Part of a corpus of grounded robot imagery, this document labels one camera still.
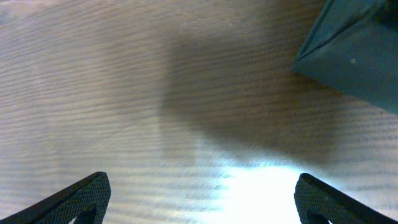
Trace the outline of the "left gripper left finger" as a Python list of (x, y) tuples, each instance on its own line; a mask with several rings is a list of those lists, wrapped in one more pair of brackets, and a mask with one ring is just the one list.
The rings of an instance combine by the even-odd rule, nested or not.
[(102, 224), (111, 196), (105, 172), (95, 172), (67, 188), (1, 220), (3, 224)]

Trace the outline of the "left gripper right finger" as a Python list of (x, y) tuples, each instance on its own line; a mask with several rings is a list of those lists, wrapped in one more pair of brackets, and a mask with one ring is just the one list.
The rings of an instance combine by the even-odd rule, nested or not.
[(294, 200), (302, 224), (397, 224), (308, 173), (300, 174)]

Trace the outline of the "dark green box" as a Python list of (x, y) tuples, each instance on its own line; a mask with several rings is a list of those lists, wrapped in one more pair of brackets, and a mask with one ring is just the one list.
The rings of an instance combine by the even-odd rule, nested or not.
[(397, 113), (397, 0), (328, 0), (293, 70)]

